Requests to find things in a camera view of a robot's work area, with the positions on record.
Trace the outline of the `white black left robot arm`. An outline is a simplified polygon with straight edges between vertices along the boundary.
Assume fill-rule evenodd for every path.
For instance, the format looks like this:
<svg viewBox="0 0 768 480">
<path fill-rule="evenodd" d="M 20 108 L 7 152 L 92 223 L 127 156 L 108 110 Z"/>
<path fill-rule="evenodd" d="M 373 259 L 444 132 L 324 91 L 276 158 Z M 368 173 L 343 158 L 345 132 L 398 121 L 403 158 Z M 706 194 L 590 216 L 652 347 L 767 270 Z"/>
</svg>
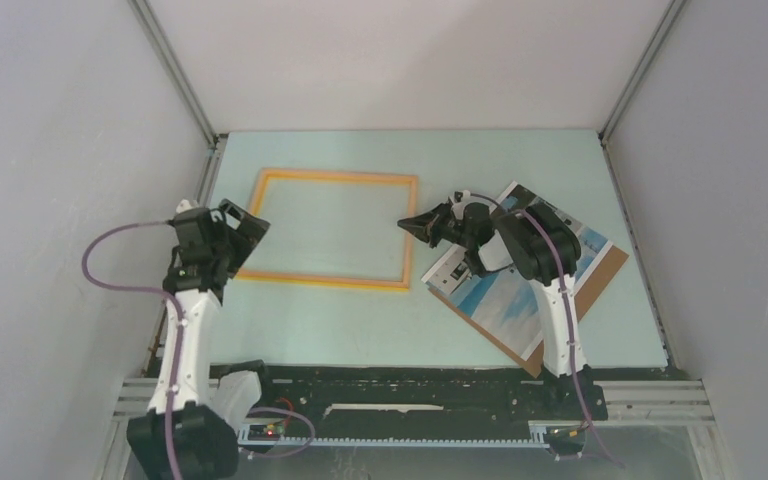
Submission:
<svg viewBox="0 0 768 480">
<path fill-rule="evenodd" d="M 144 415 L 129 420 L 126 438 L 150 479 L 224 479 L 235 474 L 235 407 L 210 402 L 208 347 L 224 288 L 270 224 L 228 199 L 215 208 L 183 200 L 169 222 L 178 244 L 161 290 L 167 345 Z"/>
</svg>

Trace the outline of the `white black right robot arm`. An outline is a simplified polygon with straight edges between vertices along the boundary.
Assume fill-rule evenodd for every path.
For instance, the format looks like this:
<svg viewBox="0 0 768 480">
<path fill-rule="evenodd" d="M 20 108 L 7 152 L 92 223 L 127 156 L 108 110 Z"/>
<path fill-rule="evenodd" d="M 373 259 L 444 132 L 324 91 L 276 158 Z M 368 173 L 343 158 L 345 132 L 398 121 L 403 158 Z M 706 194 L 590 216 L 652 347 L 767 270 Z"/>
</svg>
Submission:
<svg viewBox="0 0 768 480">
<path fill-rule="evenodd" d="M 450 198 L 397 225 L 431 248 L 452 244 L 424 282 L 511 358 L 525 362 L 541 347 L 551 376 L 584 369 L 573 299 L 581 246 L 550 207 Z"/>
</svg>

